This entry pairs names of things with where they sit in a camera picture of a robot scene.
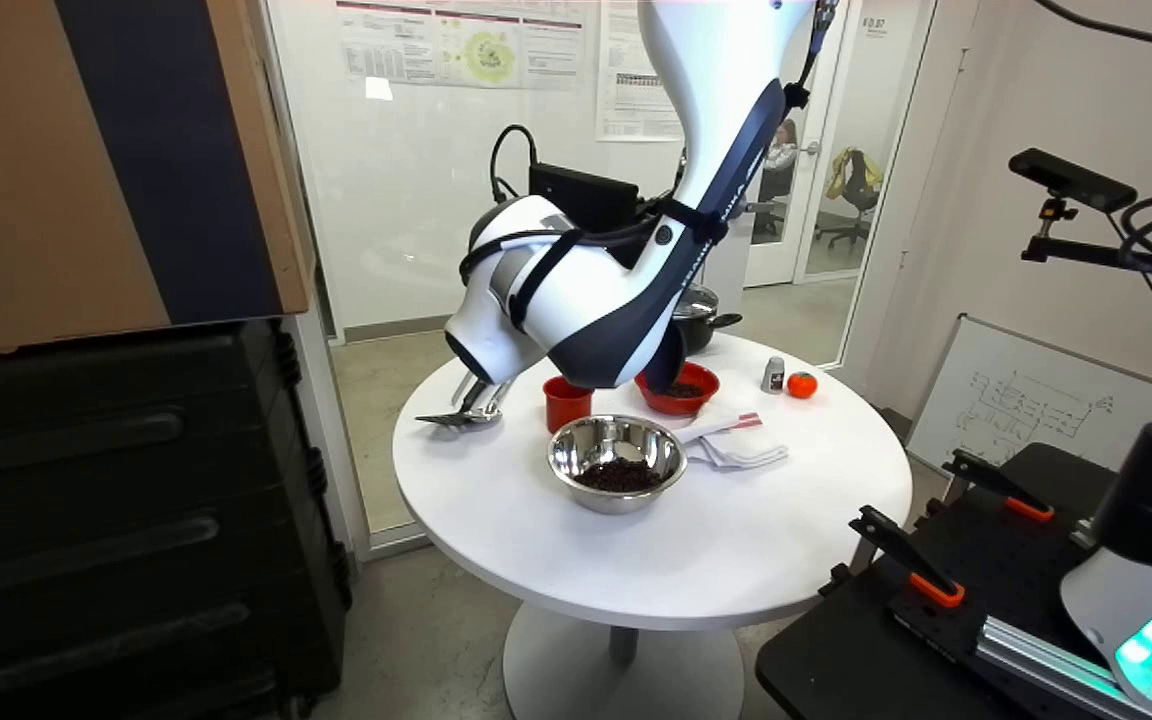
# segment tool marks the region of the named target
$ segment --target poster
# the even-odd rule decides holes
[[[680,117],[648,58],[636,0],[600,0],[600,136],[680,140]]]
[[[335,0],[346,70],[424,86],[576,91],[578,0]]]

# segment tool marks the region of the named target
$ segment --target red cup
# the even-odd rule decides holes
[[[573,424],[576,415],[587,415],[587,407],[593,407],[593,392],[587,389],[578,389],[578,382],[573,382],[564,374],[550,374],[545,382],[545,424],[547,424],[547,433]]]
[[[659,415],[701,415],[701,407],[720,392],[720,374],[701,362],[682,362],[669,392],[652,392],[643,374],[636,374],[636,382],[643,405]]]

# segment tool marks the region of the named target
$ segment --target red object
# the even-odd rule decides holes
[[[593,389],[578,389],[566,374],[550,374],[545,382],[545,424],[547,424],[547,433],[587,415],[587,407],[593,407]]]
[[[811,371],[791,371],[791,374],[782,379],[782,392],[789,392],[791,401],[806,401],[806,396],[817,396],[817,374],[811,374]]]
[[[1020,495],[1008,495],[1005,507],[1029,524],[1040,524],[1040,528],[1052,524],[1052,514],[1055,514],[1055,507],[1033,507]]]
[[[669,392],[652,392],[643,374],[636,382],[659,415],[694,415],[720,392],[720,374],[701,362],[682,362]]]
[[[908,573],[908,586],[921,592],[928,603],[936,603],[941,610],[956,610],[967,600],[963,582],[953,582],[953,592],[936,586],[928,574]]]

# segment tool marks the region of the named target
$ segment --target table pedestal base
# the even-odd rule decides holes
[[[523,603],[504,640],[515,720],[735,720],[744,664],[732,632],[636,632]]]

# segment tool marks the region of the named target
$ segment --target round white table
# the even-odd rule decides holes
[[[600,514],[547,471],[541,382],[527,368],[500,424],[444,433],[465,368],[436,368],[403,405],[391,461],[411,514],[461,568],[523,600],[504,640],[504,693],[520,720],[714,720],[744,701],[735,628],[777,620],[817,597],[848,559],[858,504],[908,510],[908,456],[890,428],[841,379],[791,401],[761,392],[777,347],[723,337],[693,354],[720,374],[713,413],[761,413],[789,461],[750,471],[687,463],[648,510]],[[633,382],[597,392],[593,413],[652,415]]]

